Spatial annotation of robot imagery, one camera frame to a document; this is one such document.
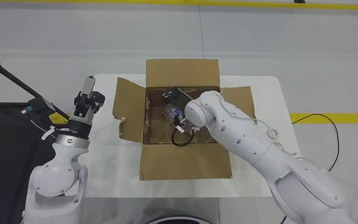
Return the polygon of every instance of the white floor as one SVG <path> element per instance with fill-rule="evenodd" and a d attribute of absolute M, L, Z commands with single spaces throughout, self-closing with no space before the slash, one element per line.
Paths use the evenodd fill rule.
<path fill-rule="evenodd" d="M 86 76 L 145 73 L 150 58 L 216 58 L 224 75 L 276 76 L 291 113 L 356 113 L 358 12 L 129 4 L 0 4 L 0 64 L 66 112 Z M 0 101 L 29 94 L 0 76 Z M 294 126 L 329 167 L 329 124 Z M 339 124 L 332 173 L 358 186 L 358 125 Z M 345 186 L 351 199 L 355 190 Z M 88 199 L 86 223 L 138 223 L 172 208 L 213 223 L 280 223 L 271 198 Z M 358 202 L 353 206 L 358 218 Z"/>

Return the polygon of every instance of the white robot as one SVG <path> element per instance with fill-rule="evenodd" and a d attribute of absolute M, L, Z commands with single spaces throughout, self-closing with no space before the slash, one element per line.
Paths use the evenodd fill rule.
<path fill-rule="evenodd" d="M 84 87 L 79 97 L 90 99 L 92 88 L 88 91 Z M 355 223 L 343 209 L 343 194 L 328 171 L 285 153 L 279 144 L 272 141 L 277 137 L 275 130 L 268 129 L 267 136 L 262 134 L 256 119 L 225 102 L 220 93 L 204 92 L 186 105 L 185 114 L 194 126 L 206 126 L 218 143 L 260 172 L 275 202 L 291 220 L 304 224 Z M 93 113 L 86 119 L 77 118 L 77 122 L 89 125 L 92 117 Z M 72 134 L 58 135 L 53 144 L 55 159 L 33 170 L 23 213 L 24 223 L 80 223 L 88 171 L 86 166 L 78 164 L 77 158 L 88 152 L 88 133 L 76 137 Z M 77 180 L 77 195 L 64 196 L 63 193 Z M 188 219 L 206 223 L 196 218 Z"/>
<path fill-rule="evenodd" d="M 31 173 L 27 190 L 23 223 L 56 224 L 80 223 L 83 198 L 86 192 L 88 169 L 79 165 L 77 159 L 88 152 L 88 135 L 95 113 L 105 102 L 105 97 L 92 91 L 95 78 L 89 76 L 82 91 L 74 99 L 76 106 L 66 128 L 60 129 L 55 143 L 56 156 L 43 166 L 37 166 Z M 52 127 L 43 139 L 54 130 Z M 65 196 L 77 181 L 79 187 L 74 196 Z"/>

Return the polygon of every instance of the open cardboard box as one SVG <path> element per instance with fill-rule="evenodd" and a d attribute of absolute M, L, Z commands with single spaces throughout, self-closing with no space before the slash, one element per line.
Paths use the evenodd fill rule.
<path fill-rule="evenodd" d="M 205 91 L 220 89 L 218 60 L 147 60 L 146 87 L 118 78 L 113 116 L 121 119 L 120 138 L 142 143 L 140 180 L 231 178 L 229 153 L 204 127 L 192 142 L 174 146 L 174 127 L 163 116 L 161 95 L 173 86 L 193 99 Z M 223 97 L 251 118 L 255 117 L 250 87 L 221 88 Z M 189 135 L 177 134 L 176 142 Z"/>

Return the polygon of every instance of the black mat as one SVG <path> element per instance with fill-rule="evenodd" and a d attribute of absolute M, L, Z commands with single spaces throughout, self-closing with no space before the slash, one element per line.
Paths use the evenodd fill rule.
<path fill-rule="evenodd" d="M 0 103 L 0 223 L 21 222 L 32 170 L 55 156 L 54 138 L 41 140 L 44 133 L 21 114 L 25 107 Z"/>

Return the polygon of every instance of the box flap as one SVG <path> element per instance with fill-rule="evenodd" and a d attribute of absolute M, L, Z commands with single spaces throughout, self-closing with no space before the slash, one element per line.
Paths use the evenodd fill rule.
<path fill-rule="evenodd" d="M 229 152 L 217 143 L 144 144 L 140 157 L 141 180 L 231 178 Z"/>
<path fill-rule="evenodd" d="M 250 118 L 255 117 L 255 109 L 253 106 L 253 99 L 251 94 L 251 87 L 233 87 L 233 88 L 221 88 L 223 90 L 222 96 L 226 102 L 229 102 L 237 106 Z"/>
<path fill-rule="evenodd" d="M 148 59 L 147 87 L 220 86 L 214 59 Z"/>
<path fill-rule="evenodd" d="M 117 79 L 113 116 L 121 119 L 120 138 L 142 142 L 145 107 L 145 88 L 124 78 Z"/>

